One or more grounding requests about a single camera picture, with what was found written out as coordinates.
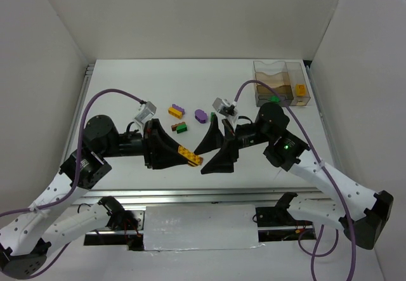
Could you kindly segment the green rounded lego brick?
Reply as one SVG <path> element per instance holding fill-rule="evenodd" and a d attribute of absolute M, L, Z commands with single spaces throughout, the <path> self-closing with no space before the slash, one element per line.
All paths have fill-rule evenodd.
<path fill-rule="evenodd" d="M 278 102 L 280 102 L 280 98 L 278 96 L 272 96 L 272 97 L 270 97 L 269 101 L 278 103 Z"/>

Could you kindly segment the yellow striped lego brick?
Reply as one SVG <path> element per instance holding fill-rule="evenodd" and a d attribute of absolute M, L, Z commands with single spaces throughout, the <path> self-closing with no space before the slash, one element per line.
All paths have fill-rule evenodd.
<path fill-rule="evenodd" d="M 187 164 L 193 167 L 201 166 L 203 158 L 189 151 L 183 146 L 178 147 L 178 153 L 187 160 Z"/>

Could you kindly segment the yellow butterfly lego brick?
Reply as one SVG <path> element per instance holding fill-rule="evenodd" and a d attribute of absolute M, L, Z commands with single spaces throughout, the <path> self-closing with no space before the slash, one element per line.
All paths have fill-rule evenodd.
<path fill-rule="evenodd" d="M 307 89 L 304 84 L 296 84 L 295 92 L 296 92 L 296 96 L 300 96 L 300 97 L 307 96 Z"/>

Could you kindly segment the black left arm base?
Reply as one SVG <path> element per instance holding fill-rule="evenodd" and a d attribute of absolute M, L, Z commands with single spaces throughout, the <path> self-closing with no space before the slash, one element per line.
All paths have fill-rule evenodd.
<path fill-rule="evenodd" d="M 126 211 L 118 222 L 85 234 L 84 246 L 121 246 L 127 251 L 144 251 L 143 211 Z"/>

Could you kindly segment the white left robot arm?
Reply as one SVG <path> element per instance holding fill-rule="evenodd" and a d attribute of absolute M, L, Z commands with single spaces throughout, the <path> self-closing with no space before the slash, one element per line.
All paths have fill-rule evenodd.
<path fill-rule="evenodd" d="M 158 119 L 147 121 L 143 133 L 131 129 L 119 133 L 110 117 L 92 117 L 83 131 L 82 149 L 72 152 L 27 213 L 1 229 L 1 272 L 15 279 L 29 278 L 54 251 L 92 230 L 138 231 L 138 218 L 112 196 L 59 220 L 68 207 L 111 171 L 107 157 L 129 156 L 142 156 L 150 169 L 202 163 L 201 158 L 174 141 Z"/>

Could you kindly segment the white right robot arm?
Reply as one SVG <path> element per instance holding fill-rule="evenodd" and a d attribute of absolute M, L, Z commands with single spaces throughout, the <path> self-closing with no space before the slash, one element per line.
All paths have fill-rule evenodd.
<path fill-rule="evenodd" d="M 357 246 L 374 248 L 390 217 L 393 205 L 390 193 L 366 188 L 324 162 L 309 143 L 288 131 L 290 119 L 276 103 L 265 103 L 255 121 L 243 125 L 235 124 L 234 104 L 217 98 L 213 108 L 224 116 L 224 130 L 220 131 L 218 120 L 213 119 L 196 148 L 197 155 L 217 151 L 205 163 L 201 174 L 233 173 L 241 149 L 266 143 L 263 154 L 273 167 L 311 183 L 335 202 L 324 206 L 288 192 L 277 202 L 277 207 L 292 219 L 328 225 L 344 232 Z"/>

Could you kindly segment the brown flat lego plate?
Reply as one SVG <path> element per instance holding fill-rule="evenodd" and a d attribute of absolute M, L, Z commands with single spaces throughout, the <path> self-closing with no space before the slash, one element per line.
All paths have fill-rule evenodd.
<path fill-rule="evenodd" d="M 178 126 L 182 126 L 182 125 L 184 125 L 184 124 L 185 124 L 185 122 L 180 122 L 180 123 L 177 123 L 177 124 L 173 124 L 173 125 L 171 126 L 171 130 L 172 130 L 172 131 L 176 131 L 177 128 L 178 128 Z"/>

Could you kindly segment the green curved lego brick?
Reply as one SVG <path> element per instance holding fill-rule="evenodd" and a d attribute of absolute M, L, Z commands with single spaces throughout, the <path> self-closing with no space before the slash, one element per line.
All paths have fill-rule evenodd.
<path fill-rule="evenodd" d="M 187 126 L 187 124 L 185 122 L 182 122 L 182 123 L 178 124 L 177 127 L 176 127 L 176 133 L 177 134 L 183 133 L 183 132 L 185 132 L 187 130 L 188 130 L 188 126 Z"/>

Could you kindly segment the purple rounded lego brick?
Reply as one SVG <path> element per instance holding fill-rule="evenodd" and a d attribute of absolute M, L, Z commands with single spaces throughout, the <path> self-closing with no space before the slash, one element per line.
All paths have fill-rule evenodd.
<path fill-rule="evenodd" d="M 208 120 L 207 114 L 201 109 L 195 110 L 194 115 L 195 119 L 201 124 L 205 124 Z"/>

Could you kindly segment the yellow rectangular lego brick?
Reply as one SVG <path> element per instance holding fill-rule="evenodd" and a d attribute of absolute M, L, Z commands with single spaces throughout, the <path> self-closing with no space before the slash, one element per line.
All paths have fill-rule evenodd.
<path fill-rule="evenodd" d="M 173 107 L 168 108 L 168 113 L 169 113 L 169 115 L 172 115 L 173 117 L 175 117 L 177 119 L 183 118 L 183 112 L 181 112 Z"/>

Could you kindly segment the clear narrow sorting bin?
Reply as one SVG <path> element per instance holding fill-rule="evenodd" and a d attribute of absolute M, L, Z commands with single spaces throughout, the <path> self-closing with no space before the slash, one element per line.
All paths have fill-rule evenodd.
<path fill-rule="evenodd" d="M 293 95 L 290 106 L 307 106 L 311 96 L 308 91 L 301 64 L 299 62 L 287 62 L 286 67 Z"/>

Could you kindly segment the purple flat lego plate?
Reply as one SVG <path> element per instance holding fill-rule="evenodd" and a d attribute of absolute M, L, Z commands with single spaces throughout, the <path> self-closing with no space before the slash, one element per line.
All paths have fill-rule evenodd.
<path fill-rule="evenodd" d="M 181 112 L 183 115 L 185 114 L 185 109 L 184 108 L 182 108 L 182 107 L 180 107 L 180 106 L 178 106 L 176 104 L 172 104 L 171 107 L 174 108 L 175 110 Z"/>

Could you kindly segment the clear stepped sorting container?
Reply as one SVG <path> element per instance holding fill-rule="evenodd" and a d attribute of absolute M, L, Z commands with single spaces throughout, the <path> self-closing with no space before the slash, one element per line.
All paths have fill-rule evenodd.
<path fill-rule="evenodd" d="M 276 91 L 286 104 L 291 103 L 293 95 L 285 61 L 265 63 L 256 60 L 253 61 L 253 69 L 256 81 L 263 82 Z M 276 96 L 268 88 L 258 83 L 254 85 L 254 92 L 257 107 L 269 102 L 270 97 Z"/>

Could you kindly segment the white foil cover panel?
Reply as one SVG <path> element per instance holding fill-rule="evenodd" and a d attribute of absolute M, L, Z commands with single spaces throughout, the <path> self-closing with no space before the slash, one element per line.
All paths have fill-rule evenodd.
<path fill-rule="evenodd" d="M 259 246 L 253 205 L 147 207 L 147 251 L 239 250 Z"/>

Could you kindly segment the aluminium table edge rail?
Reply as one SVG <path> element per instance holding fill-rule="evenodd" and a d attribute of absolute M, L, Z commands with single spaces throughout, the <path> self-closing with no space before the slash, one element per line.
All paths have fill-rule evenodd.
<path fill-rule="evenodd" d="M 94 204 L 103 197 L 113 196 L 121 204 L 137 206 L 143 204 L 220 204 L 220 203 L 261 203 L 276 202 L 283 194 L 294 192 L 311 200 L 330 200 L 316 188 L 229 188 L 195 190 L 93 190 L 74 202 Z"/>

